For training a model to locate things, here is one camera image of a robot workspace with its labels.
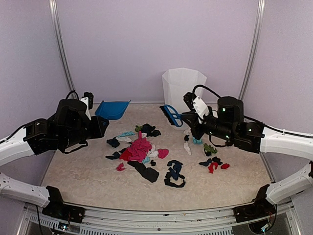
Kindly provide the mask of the blue hand brush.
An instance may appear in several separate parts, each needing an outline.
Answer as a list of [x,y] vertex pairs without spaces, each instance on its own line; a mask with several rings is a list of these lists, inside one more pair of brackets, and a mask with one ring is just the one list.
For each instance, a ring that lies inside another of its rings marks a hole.
[[181,120],[181,114],[179,114],[173,106],[169,104],[164,104],[164,105],[161,105],[159,108],[162,110],[163,114],[167,117],[169,123],[172,126],[175,126],[175,127],[183,126],[183,121]]

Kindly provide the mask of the blue plastic dustpan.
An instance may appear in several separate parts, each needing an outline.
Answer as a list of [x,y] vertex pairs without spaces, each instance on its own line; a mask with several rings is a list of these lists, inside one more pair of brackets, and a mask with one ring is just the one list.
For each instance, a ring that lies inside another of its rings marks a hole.
[[96,116],[107,120],[119,120],[123,117],[131,101],[102,101],[95,111]]

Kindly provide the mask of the translucent white waste bin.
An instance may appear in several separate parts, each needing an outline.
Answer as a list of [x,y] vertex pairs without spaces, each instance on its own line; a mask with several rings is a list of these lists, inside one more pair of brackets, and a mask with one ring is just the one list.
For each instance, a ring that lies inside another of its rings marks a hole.
[[169,69],[162,75],[165,104],[174,107],[178,113],[188,112],[183,101],[187,92],[192,92],[196,85],[205,85],[207,77],[198,70],[187,68]]

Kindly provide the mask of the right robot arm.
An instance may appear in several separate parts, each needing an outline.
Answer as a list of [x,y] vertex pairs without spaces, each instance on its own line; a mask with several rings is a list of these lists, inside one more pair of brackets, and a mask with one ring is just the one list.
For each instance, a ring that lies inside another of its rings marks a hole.
[[188,92],[183,100],[190,109],[181,119],[199,140],[204,134],[225,140],[226,146],[252,153],[279,153],[309,160],[298,172],[274,184],[259,189],[256,202],[250,206],[254,217],[261,217],[274,205],[287,197],[300,193],[313,185],[313,136],[288,132],[251,120],[245,122],[244,104],[231,96],[218,98],[217,115],[211,107],[194,93]]

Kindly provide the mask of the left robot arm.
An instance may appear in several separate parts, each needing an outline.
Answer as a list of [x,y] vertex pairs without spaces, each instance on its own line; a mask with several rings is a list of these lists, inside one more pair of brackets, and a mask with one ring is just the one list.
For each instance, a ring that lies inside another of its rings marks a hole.
[[[85,92],[80,99],[67,95],[59,101],[56,113],[51,117],[22,125],[0,141],[0,164],[48,151],[70,154],[87,147],[88,140],[104,137],[109,121],[91,116],[89,110],[92,107],[93,94],[90,92]],[[68,206],[55,187],[35,186],[1,174],[0,193],[41,208],[49,207],[59,218],[68,214]]]

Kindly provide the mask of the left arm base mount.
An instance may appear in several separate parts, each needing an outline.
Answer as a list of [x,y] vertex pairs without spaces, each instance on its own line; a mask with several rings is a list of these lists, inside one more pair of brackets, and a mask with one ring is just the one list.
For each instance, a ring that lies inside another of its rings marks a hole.
[[81,224],[85,215],[85,208],[64,203],[58,188],[46,186],[49,203],[42,209],[42,214]]

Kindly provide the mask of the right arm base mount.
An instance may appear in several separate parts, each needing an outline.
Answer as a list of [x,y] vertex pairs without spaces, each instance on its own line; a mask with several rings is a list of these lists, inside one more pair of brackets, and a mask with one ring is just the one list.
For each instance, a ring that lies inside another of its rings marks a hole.
[[237,223],[266,217],[276,212],[276,205],[266,199],[268,188],[269,184],[262,186],[257,192],[256,197],[252,200],[252,203],[233,208]]

